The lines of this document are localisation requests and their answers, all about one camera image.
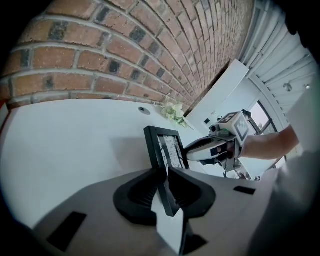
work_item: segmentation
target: human arm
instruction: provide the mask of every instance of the human arm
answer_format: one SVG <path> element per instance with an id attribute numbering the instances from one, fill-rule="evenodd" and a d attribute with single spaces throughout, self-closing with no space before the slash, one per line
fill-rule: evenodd
<path id="1" fill-rule="evenodd" d="M 248 136 L 241 157 L 263 160 L 277 159 L 288 154 L 299 140 L 292 126 L 268 135 Z"/>

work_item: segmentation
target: white ceiling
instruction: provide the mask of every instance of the white ceiling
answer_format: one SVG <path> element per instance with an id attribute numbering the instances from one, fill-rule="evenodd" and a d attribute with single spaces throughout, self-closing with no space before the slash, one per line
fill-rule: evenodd
<path id="1" fill-rule="evenodd" d="M 239 59 L 250 69 L 247 77 L 258 77 L 284 114 L 311 83 L 317 68 L 299 35 L 288 32 L 285 14 L 268 0 L 255 3 L 251 27 Z M 291 85 L 291 91 L 286 90 L 286 84 Z"/>

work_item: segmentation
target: framed photo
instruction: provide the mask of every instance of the framed photo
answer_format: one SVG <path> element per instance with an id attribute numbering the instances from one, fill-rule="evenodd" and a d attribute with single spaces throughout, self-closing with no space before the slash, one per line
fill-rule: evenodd
<path id="1" fill-rule="evenodd" d="M 144 135 L 152 168 L 166 169 L 167 173 L 169 167 L 189 169 L 179 132 L 147 126 Z"/>

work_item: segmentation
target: white table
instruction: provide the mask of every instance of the white table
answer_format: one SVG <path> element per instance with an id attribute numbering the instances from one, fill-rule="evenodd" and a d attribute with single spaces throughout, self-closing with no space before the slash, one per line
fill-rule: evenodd
<path id="1" fill-rule="evenodd" d="M 202 137 L 189 127 L 174 127 L 160 111 L 149 104 L 100 99 L 14 109 L 0 138 L 1 187 L 14 216 L 33 228 L 80 189 L 150 168 L 146 126 L 179 131 L 183 146 Z M 189 164 L 193 171 L 223 175 L 218 165 Z"/>

